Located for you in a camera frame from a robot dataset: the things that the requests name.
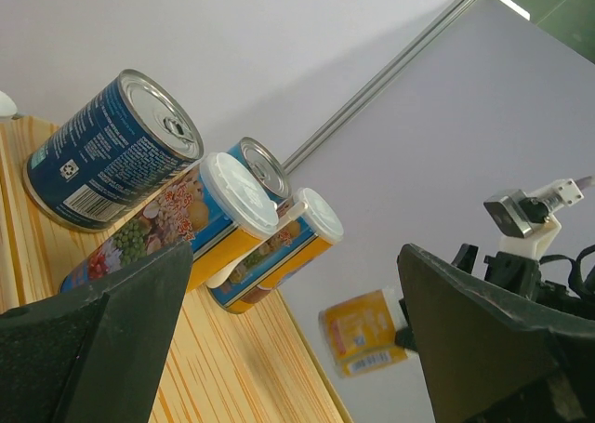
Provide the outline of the orange can with white lid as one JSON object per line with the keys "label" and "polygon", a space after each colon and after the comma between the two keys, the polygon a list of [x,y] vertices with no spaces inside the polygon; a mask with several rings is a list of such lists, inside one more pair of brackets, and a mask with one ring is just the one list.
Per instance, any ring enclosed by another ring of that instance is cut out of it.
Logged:
{"label": "orange can with white lid", "polygon": [[384,287],[320,311],[324,344],[341,378],[357,377],[408,359],[395,345],[399,298]]}

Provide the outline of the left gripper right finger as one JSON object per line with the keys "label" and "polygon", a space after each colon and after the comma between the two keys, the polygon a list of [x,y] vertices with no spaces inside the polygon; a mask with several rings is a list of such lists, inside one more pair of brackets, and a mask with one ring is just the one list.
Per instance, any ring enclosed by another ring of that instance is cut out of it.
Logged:
{"label": "left gripper right finger", "polygon": [[408,244],[397,258],[435,419],[592,421],[594,319],[494,320],[454,289],[458,253]]}

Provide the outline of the dark blue tin can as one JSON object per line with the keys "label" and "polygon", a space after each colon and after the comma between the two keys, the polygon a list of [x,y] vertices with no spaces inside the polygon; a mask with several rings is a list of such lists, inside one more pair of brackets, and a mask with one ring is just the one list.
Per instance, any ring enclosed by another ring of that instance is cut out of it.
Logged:
{"label": "dark blue tin can", "polygon": [[23,183],[54,221],[103,231],[204,152],[179,103],[146,74],[125,69],[27,158]]}

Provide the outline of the yellow porridge can with spoon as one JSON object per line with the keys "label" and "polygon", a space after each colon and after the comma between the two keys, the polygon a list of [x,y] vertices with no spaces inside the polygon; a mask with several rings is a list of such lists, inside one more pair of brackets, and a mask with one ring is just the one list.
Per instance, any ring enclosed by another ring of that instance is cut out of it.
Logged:
{"label": "yellow porridge can with spoon", "polygon": [[164,188],[62,281],[64,293],[177,242],[192,248],[194,289],[277,230],[273,200],[234,156],[211,152]]}

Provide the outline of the light blue tin can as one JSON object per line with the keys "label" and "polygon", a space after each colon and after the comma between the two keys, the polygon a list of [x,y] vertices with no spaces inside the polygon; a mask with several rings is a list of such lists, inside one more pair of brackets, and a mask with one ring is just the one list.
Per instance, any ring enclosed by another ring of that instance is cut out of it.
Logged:
{"label": "light blue tin can", "polygon": [[269,198],[280,205],[292,195],[289,178],[277,158],[259,141],[243,137],[227,150],[257,180]]}

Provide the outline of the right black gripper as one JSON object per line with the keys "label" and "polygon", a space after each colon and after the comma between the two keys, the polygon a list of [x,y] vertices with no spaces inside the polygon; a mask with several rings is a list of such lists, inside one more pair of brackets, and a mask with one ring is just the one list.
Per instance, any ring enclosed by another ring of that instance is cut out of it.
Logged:
{"label": "right black gripper", "polygon": [[[478,309],[498,321],[567,321],[594,319],[594,273],[582,277],[582,262],[594,254],[594,247],[582,250],[575,258],[548,255],[538,260],[499,251],[484,259],[483,278],[465,272],[475,262],[477,248],[463,245],[457,255],[453,287]],[[565,284],[545,280],[541,269],[555,262],[570,265]],[[413,329],[404,298],[398,301],[395,345],[417,351]]]}

